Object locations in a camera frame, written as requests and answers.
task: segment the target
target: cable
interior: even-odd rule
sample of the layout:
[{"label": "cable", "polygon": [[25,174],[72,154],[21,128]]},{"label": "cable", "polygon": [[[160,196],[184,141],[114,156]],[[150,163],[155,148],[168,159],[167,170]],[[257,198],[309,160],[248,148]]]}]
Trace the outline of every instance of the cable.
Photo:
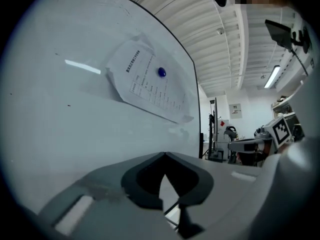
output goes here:
[{"label": "cable", "polygon": [[204,152],[204,153],[202,154],[202,157],[204,157],[204,155],[207,154],[208,150],[209,150],[209,148],[206,150],[206,152]]},{"label": "cable", "polygon": [[304,70],[304,72],[305,72],[306,76],[308,77],[308,76],[309,76],[309,74],[308,74],[308,72],[307,72],[307,70],[306,70],[306,68],[305,68],[304,64],[302,63],[302,61],[300,60],[300,58],[299,58],[299,57],[298,57],[298,55],[296,54],[296,52],[295,52],[294,50],[292,50],[291,52],[293,53],[293,55],[295,55],[295,56],[296,56],[296,58],[298,59],[298,61],[299,61],[299,62],[300,62],[300,64],[301,64],[301,66],[303,67],[303,70]]},{"label": "cable", "polygon": [[177,223],[175,223],[175,222],[172,221],[171,219],[169,219],[169,218],[167,218],[167,217],[165,217],[165,218],[166,218],[166,220],[167,220],[168,222],[170,222],[172,225],[174,225],[174,226],[176,226],[176,227],[179,226]]}]

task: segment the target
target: white ceiling beam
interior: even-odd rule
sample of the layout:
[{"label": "white ceiling beam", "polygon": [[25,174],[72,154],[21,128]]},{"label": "white ceiling beam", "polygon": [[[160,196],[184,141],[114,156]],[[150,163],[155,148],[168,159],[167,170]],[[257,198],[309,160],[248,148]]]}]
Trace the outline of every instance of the white ceiling beam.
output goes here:
[{"label": "white ceiling beam", "polygon": [[228,58],[228,56],[226,55],[226,50],[214,53],[210,50],[207,50],[206,52],[202,52],[202,54],[200,53],[198,56],[192,56],[194,62],[207,60],[217,61],[225,58]]},{"label": "white ceiling beam", "polygon": [[234,64],[238,64],[240,62],[240,55],[237,56],[232,56],[232,59],[229,60],[228,56],[218,56],[218,57],[214,57],[214,55],[212,57],[207,57],[207,58],[202,58],[202,59],[198,59],[198,60],[194,60],[195,66],[196,68],[198,67],[204,67],[210,63],[215,63],[217,66],[220,66],[221,64],[226,63],[227,66],[229,66],[230,72],[231,72],[231,67]]},{"label": "white ceiling beam", "polygon": [[246,87],[249,87],[249,86],[257,86],[257,84],[254,82],[254,83],[244,83],[244,86]]},{"label": "white ceiling beam", "polygon": [[253,69],[253,68],[266,68],[267,62],[261,63],[261,62],[250,62],[247,63],[246,68],[247,69]]},{"label": "white ceiling beam", "polygon": [[[239,70],[233,70],[232,71],[232,76],[234,74],[239,74]],[[198,78],[201,79],[201,80],[207,81],[209,79],[216,78],[216,77],[221,77],[221,76],[225,76],[225,75],[229,75],[229,69],[228,68],[225,68],[223,70],[213,71],[213,72],[206,73],[206,74],[199,74]]]},{"label": "white ceiling beam", "polygon": [[213,91],[213,92],[208,92],[207,93],[207,96],[208,97],[215,97],[215,96],[222,96],[222,95],[225,95],[226,92],[224,90],[220,90],[220,91]]},{"label": "white ceiling beam", "polygon": [[[233,30],[232,32],[228,32],[227,33],[227,37],[229,37],[231,35],[231,33],[236,33],[238,34],[239,33],[239,30]],[[214,32],[211,32],[212,36],[209,37],[209,38],[205,38],[197,43],[194,43],[191,46],[189,46],[187,48],[187,51],[190,53],[190,54],[198,54],[198,53],[202,53],[203,50],[207,50],[209,49],[211,53],[217,53],[217,52],[220,52],[222,50],[222,48],[224,49],[227,49],[227,47],[224,47],[222,45],[225,44],[225,40],[221,40],[221,35],[218,35],[215,30]],[[219,39],[219,42],[218,40],[213,40],[212,38],[215,38],[215,37],[220,37]]]},{"label": "white ceiling beam", "polygon": [[155,9],[154,15],[167,25],[166,21],[174,21],[176,18],[185,17],[189,12],[199,11],[200,8],[205,8],[210,4],[210,0],[163,0],[164,3]]},{"label": "white ceiling beam", "polygon": [[217,81],[221,81],[221,80],[225,80],[225,79],[229,79],[229,78],[232,78],[232,79],[236,79],[236,78],[239,78],[239,77],[243,77],[244,78],[244,81],[248,80],[248,79],[261,79],[261,75],[262,74],[270,74],[271,72],[258,72],[258,73],[250,73],[250,74],[233,74],[232,76],[221,76],[221,77],[215,77],[214,79],[208,79],[206,81],[203,81],[201,82],[202,85],[209,85],[211,83],[214,83],[214,82],[217,82]]},{"label": "white ceiling beam", "polygon": [[256,66],[256,67],[250,67],[246,69],[246,72],[252,72],[252,71],[257,71],[257,70],[264,70],[265,67],[263,65],[261,66]]},{"label": "white ceiling beam", "polygon": [[206,93],[215,92],[215,91],[224,91],[225,89],[227,89],[227,86],[228,86],[228,82],[225,82],[225,84],[221,85],[220,87],[205,88],[204,91]]},{"label": "white ceiling beam", "polygon": [[247,72],[246,74],[245,74],[245,76],[247,77],[247,76],[262,76],[262,75],[264,75],[264,74],[270,74],[272,72],[272,70],[270,70],[270,71],[261,71],[261,72],[259,72],[259,71],[255,71],[255,72]]},{"label": "white ceiling beam", "polygon": [[194,49],[195,47],[199,46],[199,43],[205,42],[206,44],[209,43],[211,46],[215,44],[222,44],[222,37],[221,35],[212,35],[213,29],[218,29],[218,27],[210,27],[206,29],[205,33],[201,33],[201,35],[194,36],[191,40],[188,41],[181,41],[183,46],[188,50],[188,49]]},{"label": "white ceiling beam", "polygon": [[262,47],[274,47],[275,42],[274,41],[268,41],[268,42],[260,42],[260,41],[255,41],[250,43],[250,48],[262,48]]},{"label": "white ceiling beam", "polygon": [[272,73],[272,69],[271,70],[250,70],[250,71],[246,71],[246,76],[250,76],[250,75],[253,75],[253,74],[270,74]]},{"label": "white ceiling beam", "polygon": [[[249,45],[249,57],[251,57],[252,54],[258,54],[258,53],[272,53],[272,51],[274,50],[274,48],[272,46],[269,46],[269,47],[251,47]],[[284,54],[286,51],[285,48],[282,48],[280,46],[278,46],[275,50],[275,53],[276,54]]]},{"label": "white ceiling beam", "polygon": [[[241,47],[241,58],[240,58],[240,75],[246,74],[247,61],[248,61],[248,50],[249,50],[249,27],[248,27],[248,16],[245,4],[235,4],[235,14],[239,24],[240,30],[240,47]],[[241,76],[237,84],[237,89],[240,90],[244,81],[244,77]]]},{"label": "white ceiling beam", "polygon": [[[273,50],[274,48],[272,48],[272,50],[269,50],[269,51],[261,51],[261,50],[254,51],[249,49],[248,60],[251,58],[270,58],[273,53]],[[284,50],[277,50],[273,53],[273,55],[276,57],[282,57],[284,54],[285,54]]]},{"label": "white ceiling beam", "polygon": [[[201,37],[202,35],[205,35],[211,31],[213,31],[212,29],[218,29],[221,28],[221,22],[217,23],[217,24],[209,24],[208,27],[204,30],[199,30],[198,32],[191,35],[190,37],[184,39],[184,40],[180,40],[180,42],[183,44],[184,47],[188,47],[188,46],[192,46],[194,43],[197,43],[197,41],[195,41],[195,39],[198,39],[199,37]],[[224,24],[225,28],[234,28],[235,27],[235,23],[231,22],[231,23],[226,23]]]},{"label": "white ceiling beam", "polygon": [[221,79],[218,83],[217,82],[200,82],[200,84],[204,89],[209,89],[209,88],[215,88],[218,86],[224,86],[228,82],[229,82],[229,79]]},{"label": "white ceiling beam", "polygon": [[203,86],[203,89],[207,92],[209,90],[221,90],[224,88],[224,86],[228,85],[228,81],[226,82],[221,82],[219,84],[215,84],[215,85],[212,85],[212,86]]},{"label": "white ceiling beam", "polygon": [[[193,25],[201,27],[209,26],[210,23],[212,25],[219,23],[219,16],[217,14],[213,15],[211,11],[207,11],[204,13],[197,13],[196,16],[188,15],[188,18],[185,18],[183,22],[176,22],[174,26],[171,27],[172,31],[174,32],[176,28],[185,27],[190,28]],[[188,32],[185,36],[181,37],[181,40],[187,39],[189,36],[194,35],[197,32]]]},{"label": "white ceiling beam", "polygon": [[216,2],[214,0],[212,0],[213,2],[213,5],[215,7],[215,10],[216,12],[218,13],[218,16],[220,18],[220,21],[221,21],[221,24],[222,24],[222,28],[223,28],[223,32],[224,32],[224,37],[225,37],[225,42],[226,42],[226,47],[227,47],[227,50],[228,50],[228,55],[229,55],[229,69],[230,69],[230,76],[231,76],[231,58],[230,58],[230,50],[229,50],[229,44],[228,44],[228,38],[227,38],[227,34],[226,34],[226,29],[225,29],[225,26],[224,26],[224,22],[221,18],[221,15],[220,15],[220,11],[218,10],[217,8],[217,5],[216,5]]},{"label": "white ceiling beam", "polygon": [[[238,56],[236,58],[237,60],[236,61],[231,61],[231,69],[238,69],[240,67],[240,56]],[[228,67],[228,63],[229,61],[227,59],[223,59],[223,60],[216,60],[216,61],[206,61],[206,62],[203,62],[201,64],[199,63],[195,63],[195,69],[197,71],[205,71],[205,70],[210,70],[210,69],[218,69],[220,68],[221,66],[227,66]]]},{"label": "white ceiling beam", "polygon": [[212,72],[224,71],[228,69],[228,66],[226,66],[225,64],[221,64],[221,65],[213,64],[213,65],[206,66],[204,68],[195,67],[195,69],[198,72],[197,74],[205,75],[205,74],[210,74]]},{"label": "white ceiling beam", "polygon": [[[271,61],[281,61],[282,60],[282,56],[281,57],[274,57],[272,58]],[[248,63],[254,63],[254,62],[262,62],[262,63],[267,63],[269,62],[270,58],[267,58],[267,57],[257,57],[257,58],[248,58]]]},{"label": "white ceiling beam", "polygon": [[222,75],[220,77],[215,77],[214,79],[208,79],[206,81],[201,81],[201,84],[204,85],[204,86],[209,86],[209,85],[215,85],[215,82],[224,82],[224,81],[227,81],[227,80],[231,80],[232,78],[238,78],[238,77],[244,77],[244,75],[232,75],[232,76],[229,76],[229,75]]},{"label": "white ceiling beam", "polygon": [[268,80],[268,77],[265,77],[263,79],[261,79],[261,76],[258,75],[258,76],[246,76],[245,79],[244,79],[244,82],[247,83],[247,82],[251,82],[251,81],[260,81],[260,80],[264,80],[265,82],[267,82]]},{"label": "white ceiling beam", "polygon": [[196,71],[201,73],[209,73],[211,71],[218,71],[226,68],[228,68],[228,65],[226,65],[224,61],[221,63],[216,63],[216,61],[210,61],[202,65],[195,65]]}]

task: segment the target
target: whiteboard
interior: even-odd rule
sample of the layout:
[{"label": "whiteboard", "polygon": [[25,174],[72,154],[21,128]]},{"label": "whiteboard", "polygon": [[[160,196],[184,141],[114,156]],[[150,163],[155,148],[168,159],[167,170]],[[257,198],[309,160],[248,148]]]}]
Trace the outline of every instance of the whiteboard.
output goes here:
[{"label": "whiteboard", "polygon": [[[108,60],[140,34],[182,68],[192,121],[174,123],[123,102],[107,78]],[[0,80],[2,169],[17,200],[35,213],[97,168],[156,152],[199,155],[194,63],[131,0],[36,0],[10,38]]]}]

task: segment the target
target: shelf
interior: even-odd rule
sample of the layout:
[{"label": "shelf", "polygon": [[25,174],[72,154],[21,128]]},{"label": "shelf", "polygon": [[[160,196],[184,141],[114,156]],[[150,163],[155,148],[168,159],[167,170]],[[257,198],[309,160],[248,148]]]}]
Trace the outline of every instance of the shelf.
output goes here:
[{"label": "shelf", "polygon": [[284,107],[286,105],[289,104],[289,101],[290,99],[292,98],[293,95],[291,95],[290,97],[286,98],[285,100],[281,101],[279,104],[275,105],[275,106],[272,106],[271,108],[274,110],[276,108],[279,108],[279,107]]},{"label": "shelf", "polygon": [[291,112],[291,113],[288,113],[288,114],[284,114],[283,116],[284,116],[285,118],[287,118],[287,117],[293,116],[293,115],[295,115],[295,114],[296,114],[295,112]]}]

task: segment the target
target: white wall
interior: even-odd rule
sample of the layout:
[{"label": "white wall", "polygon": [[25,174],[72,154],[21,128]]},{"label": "white wall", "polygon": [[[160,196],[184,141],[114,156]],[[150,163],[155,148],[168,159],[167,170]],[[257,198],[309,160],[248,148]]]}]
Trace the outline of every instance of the white wall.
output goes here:
[{"label": "white wall", "polygon": [[271,104],[279,97],[275,89],[258,90],[257,87],[251,87],[226,91],[228,105],[241,104],[242,118],[230,119],[240,138],[253,138],[257,128],[273,119]]},{"label": "white wall", "polygon": [[229,105],[227,101],[226,95],[221,95],[216,97],[216,104],[217,104],[217,110],[218,110],[218,118],[221,117],[221,119],[229,120],[230,114],[229,114]]}]

